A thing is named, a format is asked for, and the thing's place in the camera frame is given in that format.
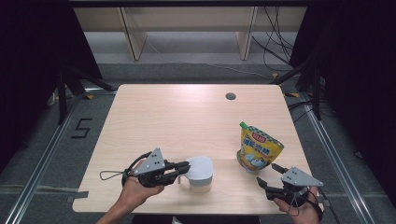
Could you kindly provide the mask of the person's right hand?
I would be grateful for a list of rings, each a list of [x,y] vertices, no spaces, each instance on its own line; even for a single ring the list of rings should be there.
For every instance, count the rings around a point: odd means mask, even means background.
[[[314,204],[317,203],[317,187],[309,189],[308,200],[300,207],[293,207],[282,201],[274,198],[274,203],[278,206],[281,212],[285,212],[292,220],[293,224],[319,224],[319,218]]]

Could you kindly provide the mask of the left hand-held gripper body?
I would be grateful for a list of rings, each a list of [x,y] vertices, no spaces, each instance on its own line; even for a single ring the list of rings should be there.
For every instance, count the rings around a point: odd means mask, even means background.
[[[167,186],[175,182],[175,178],[165,171],[165,160],[161,150],[157,147],[148,154],[146,159],[133,169],[133,176],[138,178],[139,183],[146,188]]]

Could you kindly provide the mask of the black metal stand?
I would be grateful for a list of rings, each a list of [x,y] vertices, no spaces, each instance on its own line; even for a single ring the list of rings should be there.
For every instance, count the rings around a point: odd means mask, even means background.
[[[300,74],[296,88],[298,91],[307,91],[309,87],[312,88],[312,108],[314,115],[318,120],[321,120],[319,112],[319,93],[320,93],[320,73],[318,69],[318,61],[315,57],[309,56],[305,62],[294,67],[285,75],[276,78],[272,84],[278,85],[286,80]]]
[[[87,80],[91,84],[94,84],[95,86],[100,87],[106,91],[116,90],[115,87],[106,84],[101,78],[93,77],[90,74],[85,73],[84,71],[77,69],[74,66],[65,66],[59,72],[57,86],[60,108],[60,124],[62,124],[66,120],[68,115],[65,87],[68,87],[73,95],[81,96],[85,92],[85,89],[80,82],[82,79]]]

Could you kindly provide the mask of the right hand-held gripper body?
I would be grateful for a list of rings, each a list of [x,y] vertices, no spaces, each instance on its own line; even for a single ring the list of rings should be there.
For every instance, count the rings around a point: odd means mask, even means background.
[[[295,166],[288,169],[280,177],[283,187],[278,189],[268,186],[265,194],[270,201],[278,198],[293,207],[300,207],[307,201],[308,188],[322,187],[323,183]]]

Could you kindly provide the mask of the black curtain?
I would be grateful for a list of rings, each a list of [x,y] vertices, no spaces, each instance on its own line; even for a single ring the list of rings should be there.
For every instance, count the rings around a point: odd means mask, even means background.
[[[0,173],[66,67],[102,77],[69,0],[0,0]]]
[[[326,96],[396,207],[396,0],[311,0],[290,64],[317,45]]]

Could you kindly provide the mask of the light wooden shelf unit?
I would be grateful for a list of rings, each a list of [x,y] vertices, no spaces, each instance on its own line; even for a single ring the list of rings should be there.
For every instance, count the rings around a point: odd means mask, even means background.
[[[252,35],[300,30],[305,7],[75,7],[85,32],[122,32],[132,60],[140,58],[148,32],[233,32],[242,60]]]

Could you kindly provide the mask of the aluminium floor rail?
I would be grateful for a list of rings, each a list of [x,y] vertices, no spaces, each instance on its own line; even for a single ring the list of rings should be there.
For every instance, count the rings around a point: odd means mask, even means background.
[[[305,110],[361,224],[375,224],[375,219],[369,211],[366,201],[362,197],[340,155],[336,151],[322,121],[319,120],[314,113],[314,107],[312,105],[307,105]]]
[[[70,105],[66,108],[65,118],[57,124],[56,129],[50,136],[50,140],[46,144],[39,161],[30,173],[27,182],[22,186],[18,198],[10,208],[3,224],[20,224],[30,202],[35,195],[36,188],[42,180],[44,173],[47,171],[50,161],[52,160],[80,101],[80,96],[74,97],[70,100]]]

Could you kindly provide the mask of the white plastic container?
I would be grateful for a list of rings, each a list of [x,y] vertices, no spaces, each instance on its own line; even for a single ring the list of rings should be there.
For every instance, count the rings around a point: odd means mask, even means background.
[[[187,158],[187,162],[191,167],[186,174],[177,179],[177,183],[181,185],[182,178],[186,178],[190,191],[194,193],[209,192],[214,174],[212,160],[206,156],[198,156]]]

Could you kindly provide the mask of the person's left hand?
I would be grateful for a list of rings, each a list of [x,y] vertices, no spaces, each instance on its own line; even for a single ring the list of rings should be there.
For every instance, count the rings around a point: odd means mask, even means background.
[[[126,179],[118,203],[128,212],[142,205],[149,197],[163,192],[164,186],[146,188],[140,184],[136,177],[130,176]]]

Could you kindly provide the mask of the yellow spouted sauce pouch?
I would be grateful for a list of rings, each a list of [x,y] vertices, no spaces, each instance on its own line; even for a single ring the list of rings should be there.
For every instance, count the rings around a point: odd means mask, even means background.
[[[241,147],[236,152],[239,164],[248,173],[256,173],[271,164],[284,145],[264,131],[240,122]]]

